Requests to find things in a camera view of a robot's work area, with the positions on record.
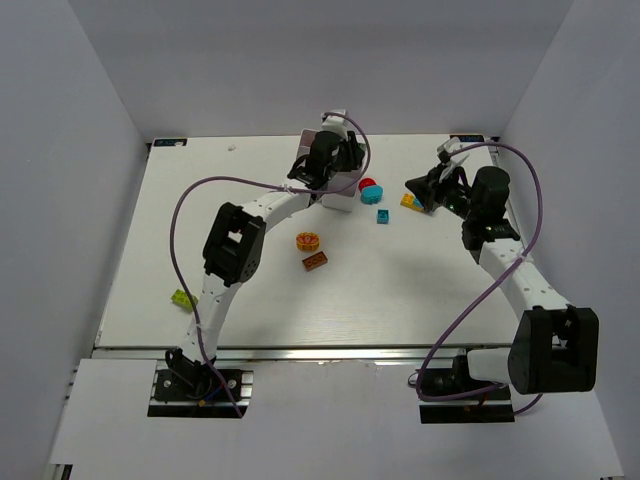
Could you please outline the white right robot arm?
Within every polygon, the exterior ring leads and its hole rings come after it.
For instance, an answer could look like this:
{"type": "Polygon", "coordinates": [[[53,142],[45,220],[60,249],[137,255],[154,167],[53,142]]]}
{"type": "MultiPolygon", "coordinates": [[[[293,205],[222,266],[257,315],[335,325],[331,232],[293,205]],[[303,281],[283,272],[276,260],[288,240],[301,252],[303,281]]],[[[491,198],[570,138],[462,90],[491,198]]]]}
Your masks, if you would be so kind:
{"type": "Polygon", "coordinates": [[[472,348],[455,357],[451,371],[416,380],[430,399],[476,396],[513,386],[520,394],[587,392],[596,381],[599,319],[554,290],[527,260],[519,234],[506,217],[510,177],[494,166],[467,181],[463,168],[442,165],[406,181],[429,212],[442,207],[460,217],[462,241],[495,282],[519,324],[510,346],[472,348]]]}

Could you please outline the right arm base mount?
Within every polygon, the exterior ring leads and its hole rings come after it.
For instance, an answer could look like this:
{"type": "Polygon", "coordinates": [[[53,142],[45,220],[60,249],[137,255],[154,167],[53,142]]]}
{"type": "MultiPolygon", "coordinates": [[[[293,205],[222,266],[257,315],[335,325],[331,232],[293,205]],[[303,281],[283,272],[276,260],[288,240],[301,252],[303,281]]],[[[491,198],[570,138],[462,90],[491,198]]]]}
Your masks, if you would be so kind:
{"type": "Polygon", "coordinates": [[[515,421],[507,387],[489,391],[491,381],[469,375],[464,349],[437,353],[423,374],[420,392],[432,400],[418,400],[423,425],[506,424],[515,421]]]}

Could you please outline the teal rounded lego brick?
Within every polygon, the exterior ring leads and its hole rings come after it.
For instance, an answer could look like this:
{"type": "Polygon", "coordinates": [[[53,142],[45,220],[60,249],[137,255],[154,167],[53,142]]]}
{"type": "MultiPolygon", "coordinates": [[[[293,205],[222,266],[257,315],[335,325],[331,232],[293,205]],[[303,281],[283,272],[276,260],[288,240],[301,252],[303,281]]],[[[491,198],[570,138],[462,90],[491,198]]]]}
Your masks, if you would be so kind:
{"type": "Polygon", "coordinates": [[[370,185],[361,190],[360,200],[363,204],[374,205],[382,201],[384,189],[380,185],[370,185]]]}

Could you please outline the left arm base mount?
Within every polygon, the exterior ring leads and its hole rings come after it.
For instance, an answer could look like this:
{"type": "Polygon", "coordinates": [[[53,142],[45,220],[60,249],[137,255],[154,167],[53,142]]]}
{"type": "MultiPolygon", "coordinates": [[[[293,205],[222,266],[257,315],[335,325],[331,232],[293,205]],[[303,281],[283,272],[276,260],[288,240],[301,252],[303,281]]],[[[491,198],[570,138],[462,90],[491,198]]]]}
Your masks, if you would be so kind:
{"type": "Polygon", "coordinates": [[[240,419],[248,409],[252,372],[221,369],[187,358],[179,348],[165,352],[156,369],[149,418],[240,419]]]}

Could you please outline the brown lego plate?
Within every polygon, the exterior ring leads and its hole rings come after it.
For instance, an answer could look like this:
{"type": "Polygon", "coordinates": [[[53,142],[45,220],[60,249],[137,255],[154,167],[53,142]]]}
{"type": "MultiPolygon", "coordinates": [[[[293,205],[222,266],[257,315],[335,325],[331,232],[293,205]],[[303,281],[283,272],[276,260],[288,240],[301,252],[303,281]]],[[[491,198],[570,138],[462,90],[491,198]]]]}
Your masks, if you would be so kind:
{"type": "Polygon", "coordinates": [[[328,263],[328,257],[324,252],[319,251],[302,260],[302,265],[306,272],[311,272],[328,263]]]}

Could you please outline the white divided container left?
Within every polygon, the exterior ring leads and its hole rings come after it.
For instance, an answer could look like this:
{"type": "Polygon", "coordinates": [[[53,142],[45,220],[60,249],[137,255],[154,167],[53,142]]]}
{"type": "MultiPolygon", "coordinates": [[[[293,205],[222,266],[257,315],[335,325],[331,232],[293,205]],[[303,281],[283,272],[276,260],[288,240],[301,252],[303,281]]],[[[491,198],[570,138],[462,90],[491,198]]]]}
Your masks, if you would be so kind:
{"type": "Polygon", "coordinates": [[[287,178],[302,183],[313,195],[324,191],[332,175],[334,150],[339,141],[338,135],[329,131],[303,130],[287,178]]]}

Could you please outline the lime green lego brick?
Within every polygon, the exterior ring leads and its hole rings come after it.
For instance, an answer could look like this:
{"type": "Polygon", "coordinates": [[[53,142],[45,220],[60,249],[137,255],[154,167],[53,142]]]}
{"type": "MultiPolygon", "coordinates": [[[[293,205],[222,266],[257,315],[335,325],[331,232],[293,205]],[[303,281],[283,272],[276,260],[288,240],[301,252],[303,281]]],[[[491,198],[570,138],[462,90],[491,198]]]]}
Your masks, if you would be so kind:
{"type": "Polygon", "coordinates": [[[191,313],[198,303],[198,298],[177,289],[171,296],[171,302],[185,312],[191,313]]]}

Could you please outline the left blue corner label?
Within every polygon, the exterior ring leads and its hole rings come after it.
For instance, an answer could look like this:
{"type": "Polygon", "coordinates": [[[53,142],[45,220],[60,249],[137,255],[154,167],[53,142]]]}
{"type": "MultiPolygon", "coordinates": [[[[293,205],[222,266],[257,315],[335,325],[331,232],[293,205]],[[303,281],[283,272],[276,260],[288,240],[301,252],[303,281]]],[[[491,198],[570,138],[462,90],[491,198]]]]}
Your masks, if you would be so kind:
{"type": "Polygon", "coordinates": [[[187,138],[157,138],[153,141],[154,148],[161,147],[184,147],[187,145],[187,138]]]}

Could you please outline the yellow butterfly lego brick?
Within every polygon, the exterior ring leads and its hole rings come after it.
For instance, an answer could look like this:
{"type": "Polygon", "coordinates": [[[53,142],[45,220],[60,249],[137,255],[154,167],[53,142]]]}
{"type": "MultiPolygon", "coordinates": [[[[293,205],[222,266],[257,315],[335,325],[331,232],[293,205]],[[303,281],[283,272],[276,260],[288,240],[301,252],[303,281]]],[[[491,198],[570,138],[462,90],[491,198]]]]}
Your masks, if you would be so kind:
{"type": "Polygon", "coordinates": [[[314,252],[320,247],[320,237],[314,232],[300,232],[295,241],[300,251],[314,252]]]}

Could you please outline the small teal lego brick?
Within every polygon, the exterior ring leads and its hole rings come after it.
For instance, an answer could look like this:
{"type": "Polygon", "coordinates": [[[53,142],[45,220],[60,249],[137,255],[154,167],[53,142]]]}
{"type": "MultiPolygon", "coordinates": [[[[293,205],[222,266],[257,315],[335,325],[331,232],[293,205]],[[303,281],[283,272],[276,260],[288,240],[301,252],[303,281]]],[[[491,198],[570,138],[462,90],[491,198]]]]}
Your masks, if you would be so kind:
{"type": "Polygon", "coordinates": [[[390,215],[389,211],[386,209],[378,209],[376,214],[376,222],[378,224],[386,225],[389,223],[390,215]]]}

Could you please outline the blue table corner label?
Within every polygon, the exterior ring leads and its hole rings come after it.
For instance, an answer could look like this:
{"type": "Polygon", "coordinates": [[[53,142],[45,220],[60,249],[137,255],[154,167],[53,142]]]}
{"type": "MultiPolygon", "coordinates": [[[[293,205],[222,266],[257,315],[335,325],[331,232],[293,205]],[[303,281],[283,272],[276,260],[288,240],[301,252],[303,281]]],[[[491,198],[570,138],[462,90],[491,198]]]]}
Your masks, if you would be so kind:
{"type": "Polygon", "coordinates": [[[450,139],[456,139],[461,143],[482,143],[485,141],[483,135],[479,134],[451,134],[450,139]]]}

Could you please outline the red arch lego brick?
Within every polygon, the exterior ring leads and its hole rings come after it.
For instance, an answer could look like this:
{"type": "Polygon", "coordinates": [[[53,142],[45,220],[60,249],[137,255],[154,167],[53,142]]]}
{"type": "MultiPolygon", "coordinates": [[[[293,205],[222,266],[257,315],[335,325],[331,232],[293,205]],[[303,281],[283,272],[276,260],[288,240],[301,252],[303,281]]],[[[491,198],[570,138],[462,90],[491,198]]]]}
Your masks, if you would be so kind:
{"type": "Polygon", "coordinates": [[[366,177],[360,180],[360,182],[358,183],[358,189],[362,191],[367,187],[371,187],[375,185],[376,185],[376,181],[374,179],[366,177]]]}

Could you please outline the aluminium table rail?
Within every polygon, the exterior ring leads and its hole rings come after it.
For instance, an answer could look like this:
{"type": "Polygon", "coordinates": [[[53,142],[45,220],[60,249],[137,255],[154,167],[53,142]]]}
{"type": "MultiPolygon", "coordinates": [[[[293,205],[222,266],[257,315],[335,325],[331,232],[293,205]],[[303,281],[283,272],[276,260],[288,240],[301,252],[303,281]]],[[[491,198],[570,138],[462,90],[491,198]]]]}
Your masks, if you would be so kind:
{"type": "MultiPolygon", "coordinates": [[[[166,347],[161,348],[95,348],[90,359],[98,360],[157,360],[165,359],[166,347]]],[[[218,350],[216,365],[257,362],[337,362],[365,361],[374,363],[421,363],[430,352],[425,348],[222,348],[218,350]]]]}

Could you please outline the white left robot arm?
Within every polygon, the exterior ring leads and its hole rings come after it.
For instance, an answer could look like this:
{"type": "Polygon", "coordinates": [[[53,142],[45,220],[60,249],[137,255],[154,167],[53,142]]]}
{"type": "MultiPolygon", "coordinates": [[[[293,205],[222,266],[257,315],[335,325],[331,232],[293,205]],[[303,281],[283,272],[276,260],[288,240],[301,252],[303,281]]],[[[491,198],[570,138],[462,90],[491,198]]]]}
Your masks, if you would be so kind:
{"type": "Polygon", "coordinates": [[[308,151],[299,156],[279,185],[230,176],[202,179],[186,192],[214,181],[244,183],[268,192],[247,203],[226,202],[219,208],[203,247],[204,275],[193,320],[185,337],[185,353],[211,366],[231,303],[261,262],[264,240],[272,228],[305,210],[328,194],[339,193],[364,174],[371,160],[368,142],[359,143],[354,131],[344,135],[321,130],[308,151]]]}

